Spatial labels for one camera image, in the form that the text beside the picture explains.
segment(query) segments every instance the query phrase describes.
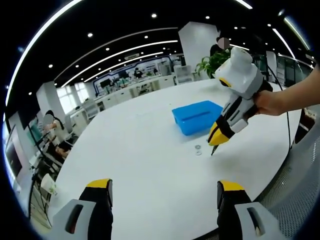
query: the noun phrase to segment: human hand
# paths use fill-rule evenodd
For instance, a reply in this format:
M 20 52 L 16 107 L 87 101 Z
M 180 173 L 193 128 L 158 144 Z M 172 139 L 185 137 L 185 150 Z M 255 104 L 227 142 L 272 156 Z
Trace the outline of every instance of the human hand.
M 254 98 L 254 103 L 258 108 L 257 114 L 279 116 L 285 112 L 280 91 L 261 91 Z

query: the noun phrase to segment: gray metal mesh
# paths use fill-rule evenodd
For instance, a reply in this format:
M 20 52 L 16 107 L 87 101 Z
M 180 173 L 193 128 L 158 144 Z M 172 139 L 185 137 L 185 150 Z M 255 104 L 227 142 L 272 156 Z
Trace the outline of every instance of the gray metal mesh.
M 310 107 L 320 116 L 320 106 Z M 310 214 L 320 192 L 320 137 L 303 156 L 288 154 L 283 165 L 256 201 L 279 221 L 283 235 L 292 238 Z M 207 240 L 219 240 L 213 235 Z

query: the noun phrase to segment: blue plastic box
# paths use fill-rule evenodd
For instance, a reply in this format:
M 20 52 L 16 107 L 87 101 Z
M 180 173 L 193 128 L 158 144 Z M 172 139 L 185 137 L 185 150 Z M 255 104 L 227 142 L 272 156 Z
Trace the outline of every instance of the blue plastic box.
M 212 101 L 201 101 L 172 110 L 174 120 L 186 136 L 211 128 L 222 107 Z

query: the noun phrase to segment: potted plant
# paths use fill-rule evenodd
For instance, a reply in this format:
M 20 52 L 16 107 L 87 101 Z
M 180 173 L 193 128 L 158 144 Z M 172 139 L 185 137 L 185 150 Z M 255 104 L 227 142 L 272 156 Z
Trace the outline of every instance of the potted plant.
M 205 56 L 201 59 L 195 67 L 195 71 L 200 76 L 201 71 L 205 71 L 210 79 L 214 78 L 215 71 L 230 58 L 229 49 L 225 49 L 222 52 L 215 52 L 212 56 Z

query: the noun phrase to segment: curved light strip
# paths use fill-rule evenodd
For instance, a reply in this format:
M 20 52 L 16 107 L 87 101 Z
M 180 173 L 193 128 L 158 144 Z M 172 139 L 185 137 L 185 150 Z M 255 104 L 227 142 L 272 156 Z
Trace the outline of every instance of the curved light strip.
M 283 21 L 289 26 L 289 28 L 295 33 L 295 35 L 299 38 L 299 40 L 302 42 L 302 44 L 304 45 L 304 47 L 307 50 L 310 50 L 309 45 L 307 44 L 307 42 L 304 40 L 304 38 L 301 36 L 301 34 L 298 32 L 297 28 L 294 26 L 294 24 L 292 22 L 290 22 L 290 20 L 285 17 L 283 19 Z
M 79 57 L 77 60 L 75 60 L 73 63 L 71 63 L 69 66 L 67 66 L 62 72 L 60 72 L 60 74 L 58 76 L 55 77 L 55 80 L 57 80 L 58 77 L 61 76 L 61 74 L 63 74 L 68 68 L 70 68 L 71 66 L 73 66 L 76 62 L 78 62 L 79 60 L 83 59 L 84 57 L 88 56 L 89 54 L 93 53 L 94 51 L 108 45 L 108 44 L 111 44 L 111 43 L 114 43 L 116 41 L 119 41 L 121 39 L 125 39 L 125 38 L 128 38 L 128 37 L 131 37 L 131 36 L 134 36 L 134 35 L 138 35 L 138 34 L 144 34 L 144 33 L 148 33 L 148 32 L 154 32 L 154 31 L 162 31 L 162 30 L 173 30 L 173 29 L 178 29 L 177 27 L 163 27 L 163 28 L 155 28 L 155 29 L 149 29 L 149 30 L 144 30 L 144 31 L 138 31 L 138 32 L 135 32 L 135 33 L 131 33 L 131 34 L 128 34 L 128 35 L 125 35 L 125 36 L 122 36 L 122 37 L 119 37 L 117 39 L 114 39 L 114 40 L 111 40 L 111 41 L 108 41 L 107 43 L 103 44 L 103 45 L 100 45 L 98 47 L 96 47 L 95 49 L 91 50 L 90 52 L 87 52 L 85 55 Z
M 236 2 L 240 3 L 242 6 L 246 7 L 247 9 L 252 9 L 253 7 L 250 6 L 248 3 L 246 3 L 243 0 L 235 0 Z
M 38 32 L 34 35 L 34 37 L 31 39 L 31 41 L 29 42 L 28 46 L 26 46 L 24 52 L 22 53 L 22 56 L 18 62 L 18 64 L 15 67 L 15 70 L 13 72 L 10 84 L 9 84 L 9 88 L 8 88 L 8 92 L 6 94 L 6 98 L 5 98 L 5 105 L 8 105 L 8 101 L 9 101 L 9 96 L 11 93 L 11 89 L 12 86 L 14 84 L 14 81 L 16 79 L 16 76 L 18 74 L 18 71 L 21 67 L 22 62 L 25 60 L 28 52 L 30 51 L 30 49 L 33 47 L 33 45 L 36 43 L 36 41 L 40 38 L 40 36 L 45 32 L 45 30 L 47 30 L 47 28 L 55 21 L 57 20 L 62 14 L 64 14 L 66 11 L 68 11 L 70 8 L 72 8 L 74 5 L 80 3 L 82 0 L 73 0 L 71 2 L 69 2 L 67 5 L 65 5 L 63 8 L 61 8 L 59 11 L 57 11 L 39 30 Z
M 234 44 L 230 44 L 230 46 L 232 46 L 232 47 L 237 47 L 237 48 L 240 48 L 240 49 L 244 49 L 244 50 L 249 51 L 249 48 L 246 48 L 246 47 L 243 47 L 243 46 L 238 46 L 238 45 L 234 45 Z
M 96 76 L 98 76 L 98 75 L 100 75 L 100 74 L 103 74 L 104 72 L 109 71 L 110 69 L 116 68 L 116 67 L 118 67 L 118 66 L 120 66 L 120 65 L 123 65 L 123 64 L 126 64 L 126 63 L 130 63 L 130 62 L 135 61 L 135 60 L 138 60 L 138 59 L 143 59 L 143 58 L 147 58 L 147 57 L 150 57 L 150 56 L 163 54 L 163 53 L 164 53 L 163 51 L 160 51 L 160 52 L 148 54 L 148 55 L 145 55 L 145 56 L 139 56 L 139 57 L 136 57 L 136 58 L 134 58 L 134 59 L 130 59 L 130 60 L 128 60 L 128 61 L 124 61 L 124 62 L 118 63 L 118 64 L 116 64 L 116 65 L 114 65 L 114 66 L 112 66 L 112 67 L 109 67 L 109 68 L 101 71 L 101 72 L 98 72 L 96 75 L 93 75 L 92 77 L 89 77 L 87 80 L 84 81 L 84 83 L 86 83 L 86 82 L 88 82 L 89 80 L 93 79 L 94 77 L 96 77 Z
M 110 58 L 113 58 L 117 55 L 120 55 L 120 54 L 123 54 L 123 53 L 126 53 L 126 52 L 129 52 L 129 51 L 132 51 L 132 50 L 135 50 L 135 49 L 140 49 L 140 48 L 144 48 L 144 47 L 148 47 L 148 46 L 152 46 L 152 45 L 158 45 L 158 44 L 169 44 L 169 43 L 177 43 L 178 40 L 170 40 L 170 41 L 158 41 L 158 42 L 153 42 L 153 43 L 148 43 L 148 44 L 145 44 L 145 45 L 141 45 L 141 46 L 135 46 L 135 47 L 132 47 L 132 48 L 129 48 L 127 50 L 124 50 L 124 51 L 120 51 L 118 53 L 115 53 L 115 54 L 112 54 L 110 56 L 107 56 L 106 58 L 104 59 L 101 59 L 100 61 L 97 61 L 96 63 L 92 64 L 91 66 L 88 66 L 86 69 L 82 70 L 81 72 L 77 73 L 76 75 L 74 75 L 72 78 L 70 78 L 68 81 L 66 81 L 66 83 L 64 83 L 61 88 L 64 88 L 68 83 L 70 83 L 72 80 L 74 80 L 76 77 L 80 76 L 81 74 L 83 74 L 85 71 L 93 68 L 94 66 L 110 59 Z
M 285 41 L 285 39 L 281 36 L 281 34 L 277 31 L 277 29 L 272 28 L 272 30 L 280 38 L 280 40 L 283 42 L 283 44 L 286 46 L 286 48 L 290 52 L 291 56 L 295 59 L 296 57 L 295 57 L 294 53 L 292 52 L 291 48 L 289 47 L 288 43 Z

